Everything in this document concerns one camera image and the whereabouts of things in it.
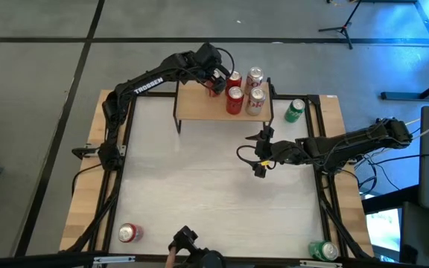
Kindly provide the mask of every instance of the small wooden table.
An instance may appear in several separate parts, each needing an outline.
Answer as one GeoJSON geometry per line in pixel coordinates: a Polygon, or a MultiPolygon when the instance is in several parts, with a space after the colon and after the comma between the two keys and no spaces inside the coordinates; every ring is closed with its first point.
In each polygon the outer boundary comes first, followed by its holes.
{"type": "MultiPolygon", "coordinates": [[[[105,119],[101,104],[109,93],[110,90],[103,90],[99,96],[87,143],[100,144],[104,140],[105,119]]],[[[345,133],[337,96],[320,95],[320,103],[326,135],[329,137],[345,133]]],[[[319,135],[314,106],[311,105],[310,110],[314,125],[314,134],[319,135]]],[[[120,140],[124,137],[124,126],[120,129],[119,137],[120,140]]],[[[97,163],[99,163],[99,160],[95,157],[84,159],[80,169],[91,167],[97,163]]],[[[352,166],[345,166],[344,169],[354,172],[352,166]]],[[[92,221],[101,190],[103,174],[103,169],[98,167],[79,175],[66,221],[66,227],[60,243],[61,250],[70,247],[92,221]]],[[[109,181],[109,192],[111,191],[114,177],[115,174],[111,176],[111,180],[109,181]]],[[[373,256],[372,245],[366,227],[366,218],[358,193],[356,179],[347,173],[339,173],[335,176],[335,183],[337,186],[337,195],[343,224],[349,230],[355,241],[360,244],[362,249],[367,254],[373,256]]],[[[107,216],[99,228],[98,240],[95,246],[96,249],[101,249],[102,247],[106,220],[107,216]]],[[[335,226],[330,220],[329,223],[332,241],[336,243],[338,239],[335,226]]]]}
{"type": "Polygon", "coordinates": [[[259,121],[268,123],[273,120],[271,109],[271,96],[269,83],[263,82],[260,87],[266,95],[266,100],[259,115],[249,115],[245,107],[248,96],[244,96],[243,108],[237,115],[231,115],[226,111],[226,94],[221,92],[217,97],[209,97],[204,86],[196,82],[188,82],[185,85],[179,84],[177,90],[177,101],[174,107],[175,124],[178,133],[181,131],[182,120],[218,120],[218,121],[259,121]]]}

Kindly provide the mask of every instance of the robotic arm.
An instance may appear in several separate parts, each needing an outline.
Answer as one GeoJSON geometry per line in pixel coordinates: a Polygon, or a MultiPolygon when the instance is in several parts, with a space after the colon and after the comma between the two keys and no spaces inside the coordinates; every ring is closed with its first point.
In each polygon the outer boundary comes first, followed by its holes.
{"type": "Polygon", "coordinates": [[[181,249],[186,249],[190,255],[175,268],[226,268],[226,260],[216,250],[207,248],[201,249],[194,244],[198,235],[189,227],[184,226],[174,236],[173,241],[168,245],[168,251],[172,247],[178,253],[181,249]]]}
{"type": "Polygon", "coordinates": [[[105,142],[98,150],[104,170],[117,170],[122,163],[121,154],[117,148],[118,128],[125,122],[131,100],[164,82],[181,82],[185,84],[190,80],[198,83],[212,82],[212,88],[216,94],[220,94],[226,86],[223,77],[215,76],[215,70],[219,70],[226,77],[230,72],[221,65],[219,50],[209,43],[205,43],[197,52],[187,51],[176,53],[162,61],[160,66],[143,75],[118,84],[113,92],[102,103],[106,119],[105,142]]]}
{"type": "Polygon", "coordinates": [[[255,154],[259,161],[249,161],[239,155],[240,160],[249,164],[255,176],[264,178],[268,164],[313,164],[324,173],[336,173],[348,160],[360,160],[366,153],[380,148],[402,149],[408,147],[412,135],[403,121],[377,119],[377,122],[362,130],[353,131],[331,138],[298,138],[292,141],[270,143],[274,130],[266,126],[258,135],[247,137],[256,141],[255,154]]]}

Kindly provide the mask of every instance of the silver soda can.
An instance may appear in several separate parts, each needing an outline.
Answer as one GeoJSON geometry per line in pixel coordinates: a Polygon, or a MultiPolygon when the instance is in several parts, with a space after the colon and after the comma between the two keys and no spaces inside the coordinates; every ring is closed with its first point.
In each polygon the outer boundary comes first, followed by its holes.
{"type": "Polygon", "coordinates": [[[263,77],[264,73],[261,68],[252,67],[247,73],[246,85],[244,86],[244,94],[249,96],[253,88],[261,85],[263,77]]]}
{"type": "Polygon", "coordinates": [[[118,239],[123,243],[138,241],[143,236],[143,228],[132,223],[125,223],[118,230],[118,239]]]}
{"type": "Polygon", "coordinates": [[[266,100],[266,94],[264,90],[259,87],[255,87],[250,92],[250,98],[247,101],[246,112],[248,115],[259,115],[261,113],[264,101],[266,100]]]}

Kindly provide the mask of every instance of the light stand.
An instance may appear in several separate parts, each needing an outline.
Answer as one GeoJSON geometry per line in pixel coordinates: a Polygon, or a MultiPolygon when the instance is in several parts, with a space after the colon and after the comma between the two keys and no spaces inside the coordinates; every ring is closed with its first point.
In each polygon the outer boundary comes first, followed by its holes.
{"type": "Polygon", "coordinates": [[[355,13],[355,11],[357,11],[357,8],[358,8],[358,6],[360,5],[361,2],[362,2],[362,0],[357,0],[357,5],[355,5],[354,10],[352,11],[352,13],[350,13],[349,18],[347,19],[346,23],[343,26],[333,27],[333,28],[319,29],[319,32],[323,32],[323,31],[336,31],[336,32],[339,32],[339,33],[343,34],[347,38],[347,42],[349,43],[349,48],[353,49],[354,47],[352,46],[352,41],[350,40],[349,33],[347,32],[347,27],[350,26],[350,24],[351,24],[350,20],[354,16],[354,13],[355,13]]]}

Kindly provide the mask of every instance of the black robotic arm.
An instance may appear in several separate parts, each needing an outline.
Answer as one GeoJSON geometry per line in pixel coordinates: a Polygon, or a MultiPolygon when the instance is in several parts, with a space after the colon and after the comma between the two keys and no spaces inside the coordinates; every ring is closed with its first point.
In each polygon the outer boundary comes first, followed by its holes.
{"type": "Polygon", "coordinates": [[[98,156],[104,170],[117,170],[122,163],[121,154],[117,148],[118,128],[125,122],[130,102],[136,96],[150,90],[164,82],[181,82],[190,80],[198,83],[211,81],[210,89],[220,94],[226,86],[226,78],[215,76],[216,70],[225,77],[231,73],[221,65],[219,50],[209,43],[205,43],[197,52],[186,51],[175,53],[164,59],[160,66],[147,71],[141,76],[118,84],[102,103],[106,119],[105,142],[98,148],[98,156]]]}
{"type": "Polygon", "coordinates": [[[348,160],[360,160],[363,155],[381,148],[402,149],[408,147],[412,135],[403,121],[378,119],[375,124],[335,137],[297,138],[295,141],[271,143],[274,130],[266,126],[258,135],[247,137],[256,141],[255,154],[259,161],[249,161],[239,155],[240,160],[249,164],[255,176],[264,178],[266,169],[272,169],[268,162],[281,165],[313,164],[324,173],[336,173],[348,160]]]}

